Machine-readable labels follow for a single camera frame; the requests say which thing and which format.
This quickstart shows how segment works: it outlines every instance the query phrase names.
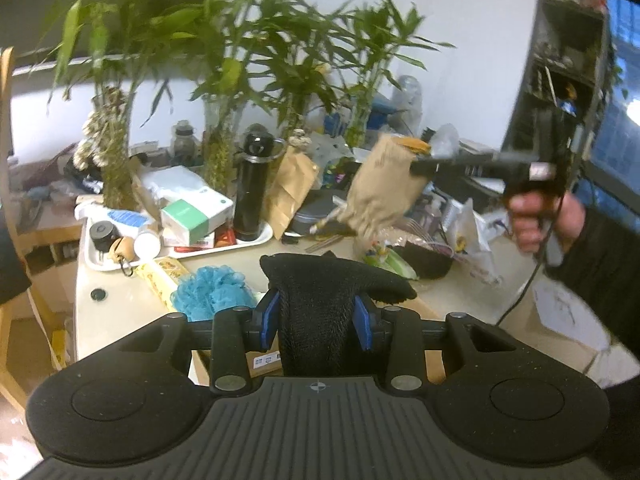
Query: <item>blue loofah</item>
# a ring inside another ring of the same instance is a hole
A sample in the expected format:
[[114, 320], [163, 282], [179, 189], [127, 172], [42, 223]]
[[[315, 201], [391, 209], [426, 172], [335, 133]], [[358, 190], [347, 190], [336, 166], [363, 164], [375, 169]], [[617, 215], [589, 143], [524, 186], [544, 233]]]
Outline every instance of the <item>blue loofah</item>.
[[256, 302], [244, 284], [244, 274], [231, 267], [201, 267], [186, 278], [171, 295], [174, 308], [189, 321], [213, 319], [220, 310], [234, 306], [255, 308]]

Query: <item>wooden chair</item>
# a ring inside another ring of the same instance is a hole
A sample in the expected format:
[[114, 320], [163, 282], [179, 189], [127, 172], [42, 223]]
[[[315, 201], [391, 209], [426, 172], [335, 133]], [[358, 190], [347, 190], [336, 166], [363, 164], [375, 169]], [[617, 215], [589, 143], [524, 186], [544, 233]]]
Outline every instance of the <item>wooden chair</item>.
[[[9, 167], [7, 158], [11, 145], [11, 77], [14, 70], [14, 58], [11, 49], [2, 51], [0, 55], [0, 202], [8, 204], [10, 202], [9, 187]], [[18, 245], [18, 233], [15, 222], [10, 218], [8, 208], [5, 209], [5, 221], [9, 231], [9, 236], [14, 244], [16, 253], [22, 261], [27, 276], [31, 279], [24, 254], [22, 254]], [[44, 297], [40, 294], [35, 285], [31, 285], [23, 295], [18, 296], [0, 305], [0, 394], [9, 400], [19, 412], [23, 412], [27, 402], [27, 395], [23, 388], [15, 381], [6, 367], [7, 349], [9, 345], [9, 336], [12, 322], [12, 309], [17, 301], [28, 300], [31, 305], [33, 314], [42, 329], [49, 350], [52, 354], [51, 338], [54, 330], [60, 328], [60, 322], [56, 315], [47, 305]]]

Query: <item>black water bottle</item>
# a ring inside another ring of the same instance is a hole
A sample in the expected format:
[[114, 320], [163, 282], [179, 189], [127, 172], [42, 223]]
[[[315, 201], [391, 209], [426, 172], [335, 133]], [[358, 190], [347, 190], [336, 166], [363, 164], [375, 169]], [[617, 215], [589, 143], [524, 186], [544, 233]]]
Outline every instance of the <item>black water bottle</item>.
[[274, 154], [276, 144], [284, 146], [264, 128], [250, 128], [244, 140], [238, 167], [238, 195], [234, 230], [236, 238], [251, 242], [260, 235], [260, 212], [267, 186], [269, 163], [284, 153], [284, 147]]

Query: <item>black cloth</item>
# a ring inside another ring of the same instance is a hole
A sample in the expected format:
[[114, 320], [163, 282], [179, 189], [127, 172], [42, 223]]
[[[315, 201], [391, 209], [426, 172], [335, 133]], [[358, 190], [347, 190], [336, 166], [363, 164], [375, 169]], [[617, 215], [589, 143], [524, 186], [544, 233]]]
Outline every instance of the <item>black cloth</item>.
[[[637, 234], [588, 208], [582, 233], [562, 266], [547, 273], [580, 296], [640, 359]], [[616, 479], [640, 479], [640, 378], [606, 388], [605, 393], [611, 411], [609, 427], [591, 456]]]
[[0, 206], [0, 305], [19, 296], [30, 286], [31, 282], [9, 236], [4, 208]]
[[354, 297], [400, 303], [416, 297], [409, 282], [361, 262], [311, 254], [260, 258], [270, 287], [280, 291], [278, 342], [288, 376], [370, 373], [351, 322]]

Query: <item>green and white box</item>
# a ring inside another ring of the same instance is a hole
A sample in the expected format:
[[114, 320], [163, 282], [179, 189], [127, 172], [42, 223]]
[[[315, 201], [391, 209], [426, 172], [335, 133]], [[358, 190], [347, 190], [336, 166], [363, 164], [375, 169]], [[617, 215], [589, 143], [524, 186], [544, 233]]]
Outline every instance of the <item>green and white box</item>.
[[209, 187], [190, 192], [160, 212], [162, 225], [190, 246], [215, 231], [231, 216], [234, 202]]

